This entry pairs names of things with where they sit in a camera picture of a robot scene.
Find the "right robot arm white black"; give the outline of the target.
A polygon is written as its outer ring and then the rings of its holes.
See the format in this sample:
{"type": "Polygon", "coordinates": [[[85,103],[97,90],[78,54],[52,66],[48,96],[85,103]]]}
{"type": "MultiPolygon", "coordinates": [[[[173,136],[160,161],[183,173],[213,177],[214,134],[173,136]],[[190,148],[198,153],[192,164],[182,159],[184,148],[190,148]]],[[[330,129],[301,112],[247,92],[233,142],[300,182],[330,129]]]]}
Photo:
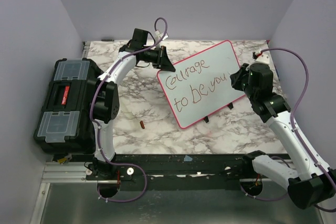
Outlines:
{"type": "Polygon", "coordinates": [[[265,175],[285,189],[298,208],[306,209],[335,196],[335,169],[312,147],[287,101],[273,92],[273,78],[265,63],[245,63],[230,75],[232,87],[245,93],[253,111],[279,138],[295,167],[254,151],[243,157],[241,171],[249,178],[265,175]]]}

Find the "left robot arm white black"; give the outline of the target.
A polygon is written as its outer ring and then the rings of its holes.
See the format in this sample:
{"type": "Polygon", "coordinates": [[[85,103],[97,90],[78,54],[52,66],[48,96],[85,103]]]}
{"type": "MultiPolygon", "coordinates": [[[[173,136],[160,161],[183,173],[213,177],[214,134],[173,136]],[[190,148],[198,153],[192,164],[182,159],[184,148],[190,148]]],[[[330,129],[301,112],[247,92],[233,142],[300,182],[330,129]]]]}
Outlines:
{"type": "Polygon", "coordinates": [[[136,28],[132,38],[119,49],[115,62],[94,85],[96,90],[90,103],[89,117],[94,127],[96,150],[90,169],[104,179],[112,179],[120,166],[113,161],[116,154],[113,124],[120,108],[118,86],[140,61],[150,63],[156,69],[176,71],[167,56],[166,47],[160,45],[168,37],[167,28],[162,33],[155,29],[154,44],[150,46],[147,45],[149,33],[136,28]]]}

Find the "whiteboard with pink frame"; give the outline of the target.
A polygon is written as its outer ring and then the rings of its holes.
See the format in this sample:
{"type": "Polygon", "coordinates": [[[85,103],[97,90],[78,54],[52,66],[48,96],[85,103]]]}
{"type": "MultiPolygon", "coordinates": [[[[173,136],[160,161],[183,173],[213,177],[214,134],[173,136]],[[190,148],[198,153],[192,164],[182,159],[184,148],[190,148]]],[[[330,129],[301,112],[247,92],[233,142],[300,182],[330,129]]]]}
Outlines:
{"type": "Polygon", "coordinates": [[[160,70],[158,81],[180,128],[203,120],[244,96],[232,88],[230,75],[240,69],[233,44],[222,41],[160,70]]]}

